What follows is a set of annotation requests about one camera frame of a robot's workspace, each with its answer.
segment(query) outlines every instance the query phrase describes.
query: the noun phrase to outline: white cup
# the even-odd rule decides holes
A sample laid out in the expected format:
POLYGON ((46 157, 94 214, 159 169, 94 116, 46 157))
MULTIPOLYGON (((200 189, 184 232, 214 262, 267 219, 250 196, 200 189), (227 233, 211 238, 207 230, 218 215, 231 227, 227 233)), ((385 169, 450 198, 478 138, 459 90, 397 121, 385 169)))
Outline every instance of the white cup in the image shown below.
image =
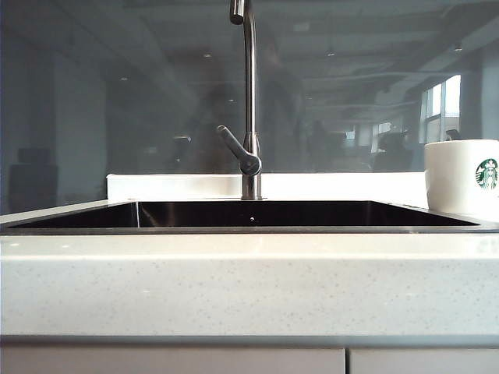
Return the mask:
POLYGON ((428 143, 424 147, 428 207, 471 216, 497 209, 498 161, 497 140, 428 143))

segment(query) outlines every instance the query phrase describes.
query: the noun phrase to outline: sink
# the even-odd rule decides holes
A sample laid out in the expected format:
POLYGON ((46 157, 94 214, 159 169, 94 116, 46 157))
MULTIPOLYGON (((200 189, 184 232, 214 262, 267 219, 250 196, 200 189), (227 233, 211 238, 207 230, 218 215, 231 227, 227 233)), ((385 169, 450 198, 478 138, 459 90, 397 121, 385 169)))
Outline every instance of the sink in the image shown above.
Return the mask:
POLYGON ((3 224, 3 235, 499 232, 499 224, 375 201, 121 203, 3 224))

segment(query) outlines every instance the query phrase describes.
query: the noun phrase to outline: cabinet door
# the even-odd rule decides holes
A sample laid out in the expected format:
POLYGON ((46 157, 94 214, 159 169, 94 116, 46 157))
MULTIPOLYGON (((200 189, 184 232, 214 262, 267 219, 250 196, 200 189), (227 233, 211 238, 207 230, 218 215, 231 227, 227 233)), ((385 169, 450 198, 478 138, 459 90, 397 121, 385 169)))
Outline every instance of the cabinet door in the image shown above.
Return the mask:
POLYGON ((351 374, 498 374, 497 349, 353 349, 351 374))
POLYGON ((342 349, 4 346, 5 374, 345 374, 342 349))

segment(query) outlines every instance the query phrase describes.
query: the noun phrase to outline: white countertop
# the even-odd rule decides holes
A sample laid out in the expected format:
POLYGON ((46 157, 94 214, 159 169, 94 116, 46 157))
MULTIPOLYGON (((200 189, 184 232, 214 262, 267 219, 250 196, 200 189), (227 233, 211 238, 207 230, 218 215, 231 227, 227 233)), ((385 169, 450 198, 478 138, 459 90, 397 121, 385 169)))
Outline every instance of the white countertop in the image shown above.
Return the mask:
POLYGON ((496 234, 3 236, 0 246, 3 336, 499 346, 496 234))

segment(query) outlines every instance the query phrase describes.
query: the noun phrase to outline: stainless steel faucet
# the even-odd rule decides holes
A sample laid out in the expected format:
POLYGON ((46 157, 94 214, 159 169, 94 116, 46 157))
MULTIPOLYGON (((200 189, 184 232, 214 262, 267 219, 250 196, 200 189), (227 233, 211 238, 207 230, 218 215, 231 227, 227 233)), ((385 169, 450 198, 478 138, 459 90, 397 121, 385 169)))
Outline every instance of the stainless steel faucet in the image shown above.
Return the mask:
POLYGON ((218 133, 228 148, 239 159, 242 172, 242 199, 260 200, 261 159, 258 132, 255 124, 257 113, 257 57, 255 18, 251 0, 231 0, 230 20, 244 27, 246 53, 246 134, 243 146, 225 126, 218 126, 218 133))

